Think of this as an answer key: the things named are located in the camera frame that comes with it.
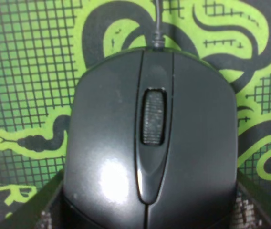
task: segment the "mouse scroll wheel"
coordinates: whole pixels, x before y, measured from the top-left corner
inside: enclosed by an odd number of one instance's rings
[[[141,141],[145,145],[160,146],[164,141],[166,94],[161,90],[147,90],[143,99]]]

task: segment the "green snake logo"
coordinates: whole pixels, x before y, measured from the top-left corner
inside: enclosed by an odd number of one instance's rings
[[[147,0],[87,1],[74,26],[77,78],[106,56],[149,44],[154,12]],[[271,1],[266,5],[256,0],[165,1],[163,15],[166,46],[207,61],[234,88],[238,166],[242,166],[271,144],[271,113],[262,114],[261,105],[248,96],[262,77],[271,74]],[[11,149],[34,159],[65,155],[70,112],[68,106],[49,110],[44,127],[17,132],[0,129],[0,150]],[[259,158],[256,171],[271,181],[271,148]]]

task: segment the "black cable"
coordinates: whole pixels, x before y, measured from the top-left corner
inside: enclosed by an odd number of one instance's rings
[[[162,11],[163,5],[162,0],[155,0],[156,6],[156,30],[154,32],[153,37],[153,46],[155,48],[164,48],[165,46],[165,38],[162,32]]]

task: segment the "computer mouse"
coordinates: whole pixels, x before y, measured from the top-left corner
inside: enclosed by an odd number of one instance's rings
[[[220,228],[236,194],[236,112],[223,76],[186,53],[107,58],[75,91],[66,201],[96,228]]]

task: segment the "right mouse button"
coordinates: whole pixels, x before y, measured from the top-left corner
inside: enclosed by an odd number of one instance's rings
[[[166,169],[147,228],[205,229],[230,213],[235,198],[235,94],[205,64],[174,56],[172,125]]]

